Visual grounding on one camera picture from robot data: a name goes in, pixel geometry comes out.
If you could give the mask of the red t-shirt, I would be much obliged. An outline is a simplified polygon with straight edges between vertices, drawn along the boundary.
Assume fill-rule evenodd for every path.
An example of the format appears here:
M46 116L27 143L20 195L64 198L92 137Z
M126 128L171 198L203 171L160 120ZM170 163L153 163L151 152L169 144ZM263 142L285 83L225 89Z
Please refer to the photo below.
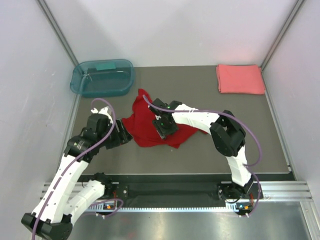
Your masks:
M146 96L150 102L152 101L146 90L138 89L138 95L132 104L132 115L121 119L124 127L139 147L148 148L168 145L177 149L191 136L200 131L185 124L178 124L177 132L162 139L152 123L156 116L149 110L143 96Z

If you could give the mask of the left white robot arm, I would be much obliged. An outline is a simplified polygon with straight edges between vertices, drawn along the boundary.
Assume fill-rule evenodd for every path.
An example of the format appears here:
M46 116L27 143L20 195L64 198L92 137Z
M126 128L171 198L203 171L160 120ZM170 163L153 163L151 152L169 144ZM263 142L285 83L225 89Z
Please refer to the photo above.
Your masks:
M42 200L21 223L31 238L66 240L79 217L98 199L117 202L116 187L104 173L96 173L74 197L70 197L83 171L101 148L112 149L128 143L132 137L120 119L101 111L92 113L86 127L66 145L58 170Z

